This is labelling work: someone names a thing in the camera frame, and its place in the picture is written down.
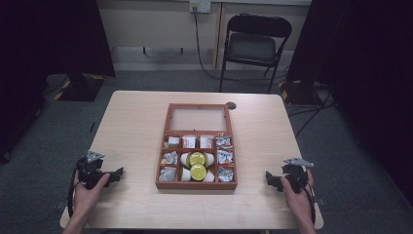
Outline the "wooden compartment box with lid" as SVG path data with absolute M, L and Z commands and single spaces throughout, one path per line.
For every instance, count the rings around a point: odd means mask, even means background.
M 164 147 L 165 138 L 173 136 L 180 137 L 180 145 L 178 147 Z M 182 137 L 195 136 L 195 148 L 183 148 Z M 212 148 L 200 147 L 200 136 L 213 136 Z M 233 145 L 230 149 L 218 149 L 216 147 L 216 138 L 218 136 L 228 136 L 231 138 Z M 217 162 L 217 151 L 226 150 L 231 151 L 234 157 L 232 165 L 220 165 Z M 166 152 L 177 152 L 176 164 L 162 164 L 162 156 Z M 204 165 L 207 172 L 214 174 L 213 182 L 206 182 L 205 180 L 196 181 L 190 179 L 189 181 L 181 180 L 182 169 L 185 168 L 190 171 L 191 167 L 185 167 L 180 162 L 181 154 L 202 152 L 205 155 L 211 153 L 214 156 L 214 164 L 211 166 Z M 175 181 L 159 181 L 160 170 L 164 167 L 176 168 Z M 234 170 L 234 180 L 232 182 L 221 182 L 218 180 L 218 168 L 224 167 Z M 160 155 L 158 159 L 158 168 L 156 175 L 156 186 L 159 189 L 182 189 L 182 190 L 234 190 L 238 186 L 237 166 L 236 166 L 236 152 L 235 143 L 232 133 L 232 125 L 230 112 L 225 104 L 183 104 L 172 103 L 169 105 L 167 119 L 164 127 Z

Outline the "black stand base yellow tape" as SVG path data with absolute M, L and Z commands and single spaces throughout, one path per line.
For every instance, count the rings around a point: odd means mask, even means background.
M 300 80 L 279 83 L 282 99 L 292 105 L 321 105 L 322 101 L 314 86 L 307 86 Z
M 93 102 L 104 83 L 102 76 L 81 74 L 65 81 L 55 94 L 54 100 Z

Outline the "dark curtain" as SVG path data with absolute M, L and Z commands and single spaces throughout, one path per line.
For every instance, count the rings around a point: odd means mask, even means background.
M 0 0 L 0 163 L 59 73 L 115 75 L 97 0 Z
M 413 0 L 312 0 L 288 71 L 332 86 L 362 144 L 413 203 Z

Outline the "person's left hand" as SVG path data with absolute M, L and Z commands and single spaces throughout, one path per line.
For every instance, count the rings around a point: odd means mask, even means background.
M 78 173 L 75 174 L 74 213 L 73 216 L 88 218 L 100 197 L 100 193 L 110 178 L 104 174 L 93 189 L 87 189 L 79 180 Z

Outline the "black folding chair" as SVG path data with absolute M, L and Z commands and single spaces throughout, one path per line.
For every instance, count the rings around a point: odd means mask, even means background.
M 273 68 L 267 93 L 272 90 L 284 45 L 292 32 L 289 21 L 281 17 L 238 14 L 227 23 L 219 91 L 222 91 L 226 63 Z

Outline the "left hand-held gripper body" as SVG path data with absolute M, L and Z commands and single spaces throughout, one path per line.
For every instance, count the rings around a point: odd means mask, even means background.
M 78 179 L 89 190 L 93 189 L 103 176 L 103 172 L 100 170 L 103 157 L 104 155 L 101 153 L 89 151 L 77 166 Z

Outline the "silver packet with colourful print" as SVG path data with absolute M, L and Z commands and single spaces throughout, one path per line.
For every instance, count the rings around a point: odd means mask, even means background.
M 229 136 L 218 136 L 216 138 L 216 147 L 218 149 L 230 149 L 233 147 Z
M 232 182 L 234 180 L 234 170 L 224 167 L 218 168 L 218 180 L 221 182 Z
M 218 150 L 217 162 L 220 165 L 232 165 L 234 163 L 233 153 L 231 151 Z

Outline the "grey crumpled packet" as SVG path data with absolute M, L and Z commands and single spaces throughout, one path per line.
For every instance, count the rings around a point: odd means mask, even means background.
M 176 164 L 177 163 L 177 152 L 172 151 L 172 152 L 166 152 L 162 156 L 161 163 L 162 164 Z
M 164 167 L 160 170 L 159 181 L 175 181 L 176 168 Z

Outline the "white wall socket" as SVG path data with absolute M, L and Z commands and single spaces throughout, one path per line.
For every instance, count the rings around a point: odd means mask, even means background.
M 191 13 L 209 14 L 211 12 L 211 3 L 207 0 L 190 0 L 189 11 Z

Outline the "person's right hand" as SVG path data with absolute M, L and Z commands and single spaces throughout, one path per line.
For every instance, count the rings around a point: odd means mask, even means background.
M 306 170 L 308 183 L 304 190 L 299 194 L 295 193 L 290 186 L 290 182 L 285 178 L 281 178 L 283 191 L 286 196 L 286 203 L 293 213 L 294 218 L 299 221 L 307 220 L 312 223 L 312 205 L 310 203 L 311 199 L 309 196 L 313 195 L 314 179 L 312 172 Z

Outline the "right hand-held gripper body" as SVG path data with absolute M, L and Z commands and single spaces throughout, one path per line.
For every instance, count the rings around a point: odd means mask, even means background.
M 285 165 L 282 166 L 282 172 L 285 174 L 285 178 L 289 181 L 292 190 L 295 193 L 300 193 L 308 182 L 308 176 L 304 169 L 312 168 L 314 164 L 302 158 L 284 159 L 283 161 Z

